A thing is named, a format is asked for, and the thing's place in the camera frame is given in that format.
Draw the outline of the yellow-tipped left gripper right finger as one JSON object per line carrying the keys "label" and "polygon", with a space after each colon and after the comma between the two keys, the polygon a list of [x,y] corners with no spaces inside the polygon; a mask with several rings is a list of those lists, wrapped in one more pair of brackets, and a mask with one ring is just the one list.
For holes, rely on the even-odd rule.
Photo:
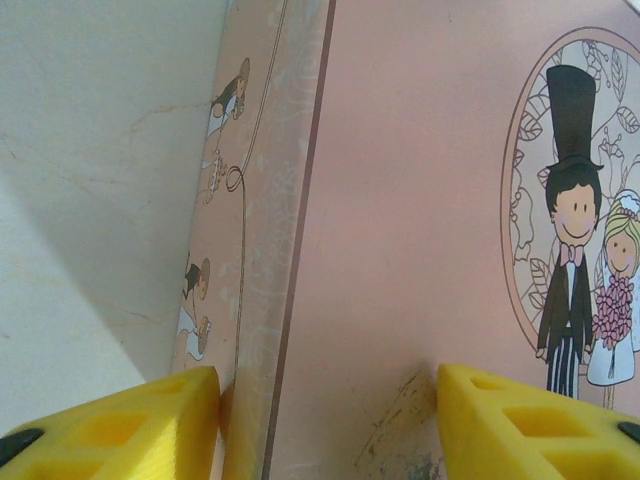
{"label": "yellow-tipped left gripper right finger", "polygon": [[636,479],[638,419],[464,365],[437,374],[450,479]]}

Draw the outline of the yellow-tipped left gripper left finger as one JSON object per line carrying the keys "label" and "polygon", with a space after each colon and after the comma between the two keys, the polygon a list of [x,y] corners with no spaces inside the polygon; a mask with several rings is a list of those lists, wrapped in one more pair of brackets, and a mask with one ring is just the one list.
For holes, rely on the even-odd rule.
{"label": "yellow-tipped left gripper left finger", "polygon": [[201,366],[22,424],[1,438],[4,479],[207,479],[220,387]]}

